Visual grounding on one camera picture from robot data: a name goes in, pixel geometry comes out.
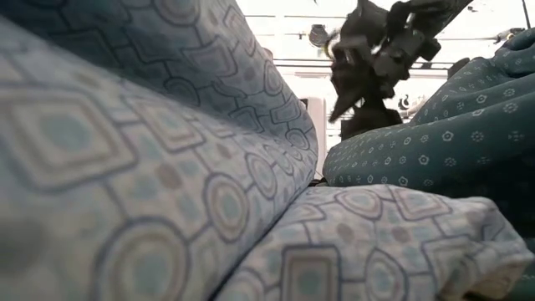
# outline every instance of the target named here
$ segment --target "blue patterned fabric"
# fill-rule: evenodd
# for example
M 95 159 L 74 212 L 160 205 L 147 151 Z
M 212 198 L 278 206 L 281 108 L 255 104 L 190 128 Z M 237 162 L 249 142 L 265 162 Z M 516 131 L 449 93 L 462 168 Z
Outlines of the blue patterned fabric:
M 501 295 L 532 259 L 485 199 L 306 190 L 313 123 L 233 1 L 0 13 L 2 301 Z
M 535 28 L 492 59 L 476 58 L 407 124 L 336 145 L 330 186 L 388 183 L 449 197 L 485 196 L 522 234 L 534 236 Z

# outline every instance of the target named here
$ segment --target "geometric pattern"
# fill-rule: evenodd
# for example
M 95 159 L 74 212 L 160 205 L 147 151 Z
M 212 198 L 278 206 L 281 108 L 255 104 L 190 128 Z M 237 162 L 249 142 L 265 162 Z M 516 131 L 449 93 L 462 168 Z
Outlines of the geometric pattern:
M 313 123 L 234 1 L 0 13 L 8 300 L 431 299 L 452 258 L 481 293 L 532 258 L 485 199 L 307 189 Z
M 391 184 L 453 198 L 484 196 L 521 235 L 535 236 L 535 202 L 527 202 L 535 193 L 534 45 L 531 28 L 491 59 L 464 66 L 411 122 L 334 146 L 324 164 L 329 185 Z
M 348 196 L 380 210 L 355 215 L 346 209 Z M 434 205 L 412 207 L 418 218 L 407 218 L 401 204 L 425 198 Z M 324 219 L 293 214 L 311 206 Z M 460 300 L 468 292 L 502 298 L 532 259 L 482 197 L 449 199 L 385 185 L 312 187 L 241 262 L 217 300 Z

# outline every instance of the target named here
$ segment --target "teal fabric with dots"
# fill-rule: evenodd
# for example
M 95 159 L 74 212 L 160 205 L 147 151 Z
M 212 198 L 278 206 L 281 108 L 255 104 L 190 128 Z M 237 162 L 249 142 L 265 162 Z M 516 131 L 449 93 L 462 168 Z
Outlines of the teal fabric with dots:
M 333 147 L 330 186 L 393 184 L 491 198 L 520 233 L 535 218 L 535 29 L 473 59 L 404 125 Z

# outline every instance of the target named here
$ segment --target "cushion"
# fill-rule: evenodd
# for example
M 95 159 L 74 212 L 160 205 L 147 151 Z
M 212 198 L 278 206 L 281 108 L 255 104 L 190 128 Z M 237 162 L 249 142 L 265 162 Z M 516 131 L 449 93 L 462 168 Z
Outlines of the cushion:
M 482 197 L 312 187 L 247 255 L 217 301 L 501 298 L 532 257 Z
M 330 186 L 388 183 L 451 197 L 486 196 L 535 235 L 535 29 L 473 59 L 410 123 L 331 148 Z
M 312 179 L 304 107 L 234 2 L 19 4 L 109 69 L 0 18 L 1 299 L 207 299 Z

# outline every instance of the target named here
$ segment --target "floral dot pattern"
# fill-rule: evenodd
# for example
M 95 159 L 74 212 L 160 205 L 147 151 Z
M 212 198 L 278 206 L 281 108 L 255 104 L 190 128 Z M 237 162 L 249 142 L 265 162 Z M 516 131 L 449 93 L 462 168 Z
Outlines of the floral dot pattern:
M 509 40 L 492 59 L 473 59 L 411 122 L 333 147 L 324 164 L 329 185 L 389 183 L 450 197 L 483 195 L 521 234 L 522 227 L 533 227 L 535 202 L 523 201 L 535 193 L 535 164 L 528 164 L 535 161 L 529 160 L 535 158 L 531 32 Z M 356 161 L 362 164 L 353 167 Z M 335 181 L 347 175 L 353 180 Z M 518 183 L 523 189 L 514 188 Z

